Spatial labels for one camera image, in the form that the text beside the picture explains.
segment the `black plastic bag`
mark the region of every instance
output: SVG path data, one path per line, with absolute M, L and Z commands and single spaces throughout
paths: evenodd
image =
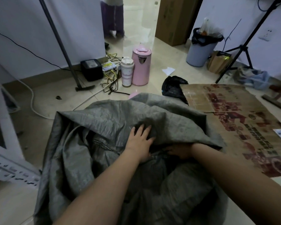
M 184 103 L 188 104 L 180 88 L 180 85 L 187 85 L 187 84 L 188 82 L 181 77 L 168 76 L 162 84 L 161 93 L 164 96 L 181 99 Z
M 201 35 L 200 33 L 197 32 L 199 29 L 200 28 L 197 27 L 193 31 L 194 34 L 191 38 L 192 44 L 199 44 L 200 46 L 207 46 L 212 43 L 220 42 L 224 39 L 224 36 L 222 36 L 220 38 L 216 38 L 216 37 L 209 36 L 209 35 Z

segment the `white wall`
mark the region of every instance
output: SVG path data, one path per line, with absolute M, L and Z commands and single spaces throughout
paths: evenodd
M 260 0 L 259 3 L 266 10 L 273 1 Z M 264 12 L 257 7 L 257 0 L 203 0 L 194 28 L 200 27 L 203 19 L 209 17 L 216 26 L 224 28 L 224 37 L 227 37 L 242 18 L 233 31 L 231 40 L 226 43 L 225 50 L 228 50 L 243 44 L 263 15 Z M 258 38 L 266 28 L 276 31 L 269 42 Z M 222 50 L 223 47 L 224 41 L 215 50 Z M 269 15 L 248 47 L 253 67 L 266 70 L 271 76 L 281 80 L 281 6 Z M 244 53 L 239 61 L 248 64 Z
M 100 0 L 45 0 L 72 64 L 105 56 Z M 0 33 L 62 68 L 68 66 L 38 0 L 0 0 Z M 0 35 L 0 64 L 22 79 L 58 69 Z M 0 72 L 1 83 L 12 77 Z

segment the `gray trash can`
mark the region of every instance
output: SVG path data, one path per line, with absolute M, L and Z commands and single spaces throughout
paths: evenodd
M 202 67 L 217 43 L 224 39 L 223 36 L 215 38 L 201 35 L 197 32 L 199 29 L 199 27 L 194 29 L 194 35 L 191 38 L 191 47 L 186 58 L 186 62 L 194 67 Z

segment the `person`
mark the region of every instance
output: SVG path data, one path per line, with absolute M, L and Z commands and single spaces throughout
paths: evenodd
M 54 225 L 113 225 L 117 223 L 130 180 L 139 163 L 149 156 L 154 138 L 151 126 L 132 128 L 125 150 L 65 210 Z M 194 158 L 209 171 L 226 194 L 256 224 L 281 225 L 281 186 L 239 163 L 236 159 L 200 143 L 174 144 L 169 155 Z
M 123 0 L 100 0 L 104 37 L 109 37 L 111 31 L 124 37 L 124 3 Z

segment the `wall socket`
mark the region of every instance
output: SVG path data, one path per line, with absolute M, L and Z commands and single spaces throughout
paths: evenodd
M 259 34 L 258 38 L 265 40 L 265 41 L 270 41 L 275 34 L 275 30 L 272 28 L 266 28 L 261 31 Z

